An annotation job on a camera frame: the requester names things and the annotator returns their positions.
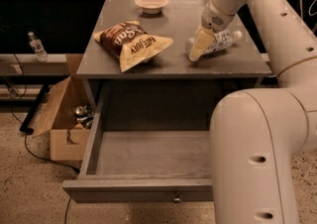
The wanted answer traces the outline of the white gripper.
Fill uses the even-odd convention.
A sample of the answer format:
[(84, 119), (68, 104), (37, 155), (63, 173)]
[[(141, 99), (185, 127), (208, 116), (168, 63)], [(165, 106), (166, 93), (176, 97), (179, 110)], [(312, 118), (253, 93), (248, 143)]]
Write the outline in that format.
[(203, 9), (201, 25), (195, 31), (196, 38), (191, 48), (189, 59), (198, 61), (214, 43), (214, 32), (218, 33), (225, 30), (234, 17), (235, 10), (232, 5), (228, 3), (217, 4), (214, 0), (210, 0)]

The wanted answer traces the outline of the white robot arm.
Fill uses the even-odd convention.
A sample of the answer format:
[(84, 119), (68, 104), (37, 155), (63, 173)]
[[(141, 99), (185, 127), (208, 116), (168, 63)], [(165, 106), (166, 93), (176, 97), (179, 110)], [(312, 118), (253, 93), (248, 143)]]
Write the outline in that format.
[(317, 39), (286, 0), (210, 0), (198, 42), (228, 27), (248, 6), (276, 88), (224, 97), (210, 123), (217, 224), (300, 224), (290, 160), (317, 146)]

